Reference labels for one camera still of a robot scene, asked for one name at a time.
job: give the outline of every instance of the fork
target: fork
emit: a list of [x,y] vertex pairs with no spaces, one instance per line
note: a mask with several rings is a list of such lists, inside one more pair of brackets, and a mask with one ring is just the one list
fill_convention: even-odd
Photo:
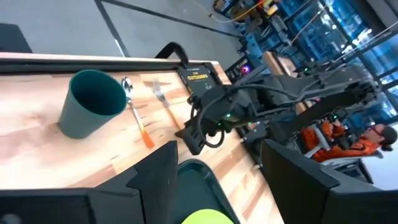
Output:
[[154,84],[154,93],[155,96],[157,97],[158,100],[163,102],[164,106],[166,107],[167,111],[169,112],[169,115],[172,117],[173,122],[177,127],[181,130],[185,128],[185,125],[180,121],[178,116],[171,110],[170,108],[170,103],[167,102],[166,97],[162,93],[162,90],[160,89],[160,83],[158,78],[153,79],[153,84]]

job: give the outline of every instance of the orange jacket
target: orange jacket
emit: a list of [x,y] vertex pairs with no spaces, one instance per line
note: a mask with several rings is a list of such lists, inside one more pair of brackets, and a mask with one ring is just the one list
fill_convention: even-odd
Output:
[[[335,126],[329,122],[322,123],[322,130],[325,135],[333,139],[345,132],[344,127]],[[309,150],[313,149],[315,146],[319,145],[319,139],[312,128],[306,128],[301,132],[305,143]],[[333,146],[329,151],[325,149],[320,149],[316,152],[312,159],[317,162],[323,162],[328,159],[335,159],[340,157],[350,157],[350,156],[367,156],[376,152],[380,147],[379,144],[374,143],[365,138],[360,138],[357,143],[354,143],[349,150],[342,150],[339,146]]]

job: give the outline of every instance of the gray floor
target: gray floor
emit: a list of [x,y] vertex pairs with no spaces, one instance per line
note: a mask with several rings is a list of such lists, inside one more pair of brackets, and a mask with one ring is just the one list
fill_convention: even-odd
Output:
[[[194,3],[198,0],[123,1],[237,34],[231,24],[209,18]],[[209,11],[212,1],[200,0]],[[174,41],[191,59],[217,60],[223,68],[240,58],[237,38],[108,3],[104,6],[132,57],[153,57]],[[33,53],[121,56],[94,0],[0,1],[0,23],[18,25]]]

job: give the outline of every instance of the wooden tabletop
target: wooden tabletop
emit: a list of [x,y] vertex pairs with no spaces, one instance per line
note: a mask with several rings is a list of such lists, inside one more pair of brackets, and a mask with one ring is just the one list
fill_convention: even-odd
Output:
[[[0,53],[0,58],[58,58],[78,60],[147,61],[162,59],[87,57]],[[218,62],[212,62],[223,83],[229,83]],[[95,187],[120,174],[154,152],[146,148],[130,109],[86,139],[64,136],[57,121],[73,74],[0,77],[0,189]],[[271,191],[254,166],[235,131],[217,149],[205,147],[192,156],[163,104],[152,92],[157,77],[171,109],[181,121],[189,119],[188,92],[175,72],[112,73],[129,77],[134,105],[155,141],[155,148],[178,141],[179,162],[197,158],[206,162],[219,180],[242,223],[283,223]],[[220,135],[210,142],[218,142]]]

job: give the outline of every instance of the yellow ball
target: yellow ball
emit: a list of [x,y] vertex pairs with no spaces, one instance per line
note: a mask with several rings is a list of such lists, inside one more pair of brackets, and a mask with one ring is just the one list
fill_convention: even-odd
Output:
[[202,209],[192,213],[182,224],[233,224],[233,222],[219,211]]

